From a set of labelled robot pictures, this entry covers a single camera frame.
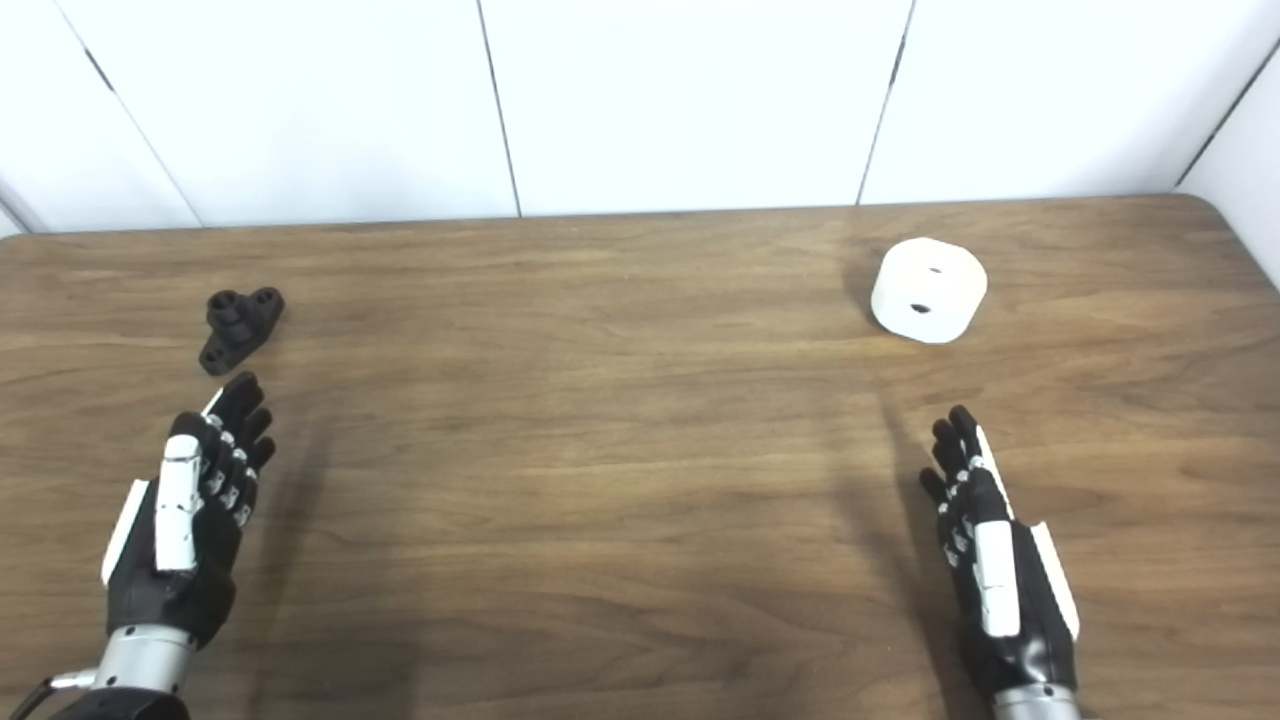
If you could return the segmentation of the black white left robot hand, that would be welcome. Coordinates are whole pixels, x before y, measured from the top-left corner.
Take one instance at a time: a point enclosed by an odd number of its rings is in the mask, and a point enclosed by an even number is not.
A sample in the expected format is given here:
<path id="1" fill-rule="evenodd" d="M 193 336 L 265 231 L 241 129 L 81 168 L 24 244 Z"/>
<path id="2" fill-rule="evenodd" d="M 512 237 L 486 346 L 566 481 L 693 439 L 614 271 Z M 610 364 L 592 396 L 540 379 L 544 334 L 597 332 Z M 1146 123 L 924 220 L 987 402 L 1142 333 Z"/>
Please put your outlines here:
<path id="1" fill-rule="evenodd" d="M 106 633 L 169 626 L 202 648 L 230 616 L 233 569 L 276 451 L 257 375 L 242 372 L 198 411 L 179 413 L 157 475 L 136 480 L 108 542 Z"/>

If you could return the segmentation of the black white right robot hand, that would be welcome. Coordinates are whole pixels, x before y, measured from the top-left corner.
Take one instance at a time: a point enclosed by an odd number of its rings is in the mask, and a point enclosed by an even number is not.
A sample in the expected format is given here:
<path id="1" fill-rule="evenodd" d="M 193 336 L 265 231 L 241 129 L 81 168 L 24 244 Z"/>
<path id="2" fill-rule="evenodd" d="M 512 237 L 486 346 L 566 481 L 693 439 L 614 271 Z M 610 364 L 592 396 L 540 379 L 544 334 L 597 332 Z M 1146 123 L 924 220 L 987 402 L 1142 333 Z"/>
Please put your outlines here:
<path id="1" fill-rule="evenodd" d="M 919 475 L 960 607 L 963 666 L 988 700 L 1029 685 L 1075 692 L 1079 614 L 1046 524 L 1012 511 L 980 423 L 957 405 L 932 427 Z"/>

